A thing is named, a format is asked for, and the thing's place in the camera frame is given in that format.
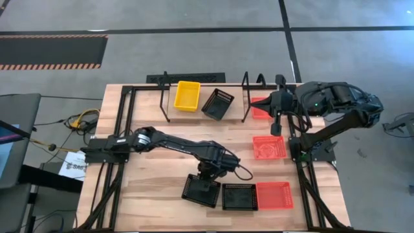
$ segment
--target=wooden table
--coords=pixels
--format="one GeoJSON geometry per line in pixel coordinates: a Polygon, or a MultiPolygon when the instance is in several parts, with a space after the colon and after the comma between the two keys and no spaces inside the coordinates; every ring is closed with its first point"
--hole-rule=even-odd
{"type": "MultiPolygon", "coordinates": [[[[121,84],[109,84],[105,90],[101,113],[96,129],[98,138],[113,134],[114,123],[121,95],[121,84]]],[[[271,91],[251,91],[251,97],[268,96],[271,91]]],[[[221,194],[216,208],[208,208],[181,199],[182,190],[189,173],[197,174],[198,161],[190,155],[157,148],[149,153],[131,154],[125,166],[122,191],[116,221],[117,231],[161,231],[161,230],[305,230],[307,229],[296,165],[288,158],[271,161],[257,161],[253,156],[252,137],[270,135],[269,120],[254,120],[252,111],[245,123],[240,120],[186,120],[167,123],[159,108],[160,91],[138,91],[135,98],[131,129],[154,126],[157,130],[194,141],[214,140],[240,159],[254,174],[251,181],[241,181],[233,173],[218,178],[221,183],[257,183],[288,181],[292,190],[292,210],[265,210],[256,212],[223,211],[221,194]]],[[[243,101],[247,108],[246,91],[243,101]]],[[[128,101],[125,103],[123,123],[125,124],[128,101]]],[[[289,138],[287,118],[281,119],[282,135],[289,138]]],[[[325,126],[322,118],[313,118],[318,131],[325,126]]],[[[349,218],[343,200],[338,174],[326,162],[314,162],[321,198],[332,213],[345,225],[349,218]]],[[[91,164],[86,173],[78,205],[78,221],[83,223],[91,209],[94,188],[100,164],[91,164]]],[[[106,167],[103,169],[95,204],[100,200],[104,185],[106,167]]],[[[315,226],[318,226],[316,209],[312,198],[310,208],[315,226]]],[[[105,212],[104,226],[109,224],[112,200],[105,212]]]]}

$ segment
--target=yellow basket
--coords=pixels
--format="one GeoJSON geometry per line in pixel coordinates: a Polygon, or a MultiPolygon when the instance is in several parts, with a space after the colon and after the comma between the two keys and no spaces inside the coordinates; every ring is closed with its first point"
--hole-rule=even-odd
{"type": "Polygon", "coordinates": [[[181,111],[195,112],[199,106],[200,88],[198,82],[179,81],[174,107],[181,111]]]}

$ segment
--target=red mesh basket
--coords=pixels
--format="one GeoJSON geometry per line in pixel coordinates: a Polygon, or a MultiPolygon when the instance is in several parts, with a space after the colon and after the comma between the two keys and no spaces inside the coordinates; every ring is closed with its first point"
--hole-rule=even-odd
{"type": "MultiPolygon", "coordinates": [[[[260,101],[260,100],[264,100],[266,97],[255,97],[252,98],[251,102],[256,102],[256,101],[260,101]]],[[[252,107],[252,111],[253,111],[253,119],[259,119],[259,120],[268,120],[268,119],[272,119],[271,116],[269,116],[269,114],[261,109],[252,107]]]]}
{"type": "Polygon", "coordinates": [[[293,208],[289,182],[257,183],[259,210],[286,210],[293,208]]]}
{"type": "Polygon", "coordinates": [[[287,158],[285,140],[282,136],[253,137],[253,152],[255,159],[287,158]]]}

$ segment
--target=black mesh basket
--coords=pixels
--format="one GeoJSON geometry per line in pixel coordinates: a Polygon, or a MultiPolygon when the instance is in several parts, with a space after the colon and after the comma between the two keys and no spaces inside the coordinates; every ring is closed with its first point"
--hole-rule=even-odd
{"type": "Polygon", "coordinates": [[[203,191],[201,188],[205,184],[206,182],[200,181],[196,175],[188,174],[181,198],[199,203],[200,205],[215,208],[219,198],[221,183],[213,181],[210,183],[208,191],[203,191]]]}
{"type": "Polygon", "coordinates": [[[221,120],[233,100],[234,96],[216,88],[201,111],[214,120],[221,120]]]}
{"type": "Polygon", "coordinates": [[[257,210],[255,184],[223,184],[223,210],[257,210]]]}

